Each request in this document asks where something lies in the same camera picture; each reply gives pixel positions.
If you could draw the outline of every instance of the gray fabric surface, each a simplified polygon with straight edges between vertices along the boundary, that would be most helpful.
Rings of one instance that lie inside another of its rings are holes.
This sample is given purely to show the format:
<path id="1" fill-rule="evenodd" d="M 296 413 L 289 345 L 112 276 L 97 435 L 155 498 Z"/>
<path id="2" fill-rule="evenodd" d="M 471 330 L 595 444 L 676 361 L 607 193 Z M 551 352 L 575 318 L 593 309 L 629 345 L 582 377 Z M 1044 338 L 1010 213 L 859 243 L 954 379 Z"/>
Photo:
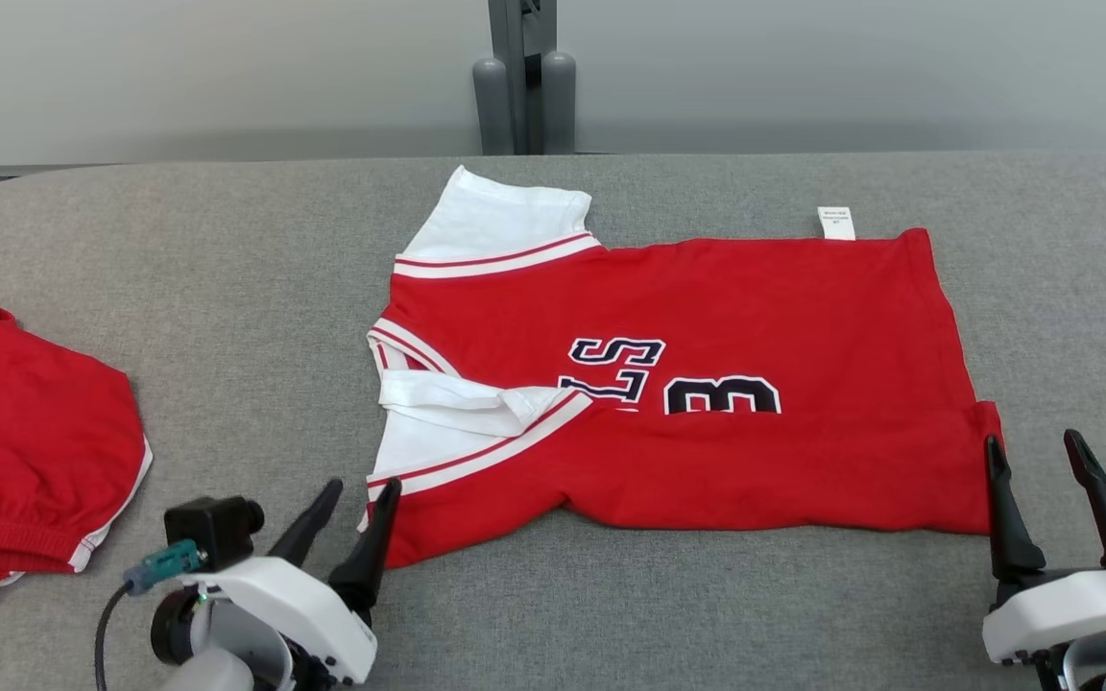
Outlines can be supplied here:
<path id="1" fill-rule="evenodd" d="M 307 568 L 354 537 L 382 436 L 365 329 L 390 255 L 457 160 L 149 165 L 0 185 L 0 305 L 127 371 L 156 461 L 83 576 L 0 590 L 0 688 L 91 688 L 92 632 L 161 511 L 258 499 L 260 541 L 328 477 L 349 482 Z M 1061 433 L 1106 464 L 1106 156 L 896 154 L 488 158 L 470 170 L 584 189 L 605 244 L 862 237 L 930 228 L 981 397 L 1000 404 L 1015 491 L 1051 564 L 1098 556 Z M 804 527 L 605 528 L 555 512 L 388 572 L 371 688 L 1034 688 L 989 664 L 987 541 Z M 124 600 L 113 691 L 158 685 L 158 595 Z"/>

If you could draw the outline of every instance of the clothing tag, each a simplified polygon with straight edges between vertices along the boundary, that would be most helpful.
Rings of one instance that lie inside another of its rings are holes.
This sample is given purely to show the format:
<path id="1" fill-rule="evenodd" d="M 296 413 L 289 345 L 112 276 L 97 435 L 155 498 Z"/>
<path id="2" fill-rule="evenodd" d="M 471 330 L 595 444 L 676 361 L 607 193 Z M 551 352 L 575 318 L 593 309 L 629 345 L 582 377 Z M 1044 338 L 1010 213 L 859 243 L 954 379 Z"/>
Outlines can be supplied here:
<path id="1" fill-rule="evenodd" d="M 852 209 L 818 207 L 817 219 L 822 221 L 822 231 L 826 233 L 826 240 L 856 240 L 855 228 L 852 228 Z"/>

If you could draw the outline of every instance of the folded basketball jersey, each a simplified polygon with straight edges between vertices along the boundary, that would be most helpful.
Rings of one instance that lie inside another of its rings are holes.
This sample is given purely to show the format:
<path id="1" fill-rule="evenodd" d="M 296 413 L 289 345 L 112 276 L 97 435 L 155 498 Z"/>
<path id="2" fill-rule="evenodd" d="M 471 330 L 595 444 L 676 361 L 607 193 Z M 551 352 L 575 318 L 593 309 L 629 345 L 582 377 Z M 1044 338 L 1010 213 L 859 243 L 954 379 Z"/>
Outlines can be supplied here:
<path id="1" fill-rule="evenodd" d="M 456 171 L 369 329 L 392 565 L 565 505 L 627 527 L 984 533 L 928 232 L 603 248 L 589 197 Z"/>
<path id="2" fill-rule="evenodd" d="M 127 377 L 0 310 L 0 583 L 82 570 L 149 464 Z"/>

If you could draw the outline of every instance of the white wall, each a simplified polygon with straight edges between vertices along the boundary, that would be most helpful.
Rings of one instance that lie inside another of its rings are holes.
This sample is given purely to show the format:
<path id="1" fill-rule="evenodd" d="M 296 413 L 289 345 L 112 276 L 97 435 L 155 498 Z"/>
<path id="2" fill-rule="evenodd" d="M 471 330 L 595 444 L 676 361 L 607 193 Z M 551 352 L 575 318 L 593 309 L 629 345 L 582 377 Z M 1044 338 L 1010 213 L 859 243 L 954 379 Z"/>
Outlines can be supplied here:
<path id="1" fill-rule="evenodd" d="M 484 0 L 0 0 L 0 166 L 480 150 Z"/>
<path id="2" fill-rule="evenodd" d="M 1106 0 L 562 0 L 578 148 L 1106 149 Z"/>

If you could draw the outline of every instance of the teal connector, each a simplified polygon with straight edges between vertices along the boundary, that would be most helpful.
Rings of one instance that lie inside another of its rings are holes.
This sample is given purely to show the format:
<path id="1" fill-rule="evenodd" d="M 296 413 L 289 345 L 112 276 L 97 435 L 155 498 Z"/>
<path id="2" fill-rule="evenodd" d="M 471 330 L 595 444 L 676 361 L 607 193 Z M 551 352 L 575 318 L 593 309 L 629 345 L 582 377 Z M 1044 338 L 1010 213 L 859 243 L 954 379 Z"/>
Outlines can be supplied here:
<path id="1" fill-rule="evenodd" d="M 170 546 L 147 555 L 144 561 L 123 572 L 122 580 L 127 585 L 127 595 L 148 593 L 157 583 L 184 573 L 190 573 L 202 565 L 199 547 L 192 540 L 180 540 Z"/>

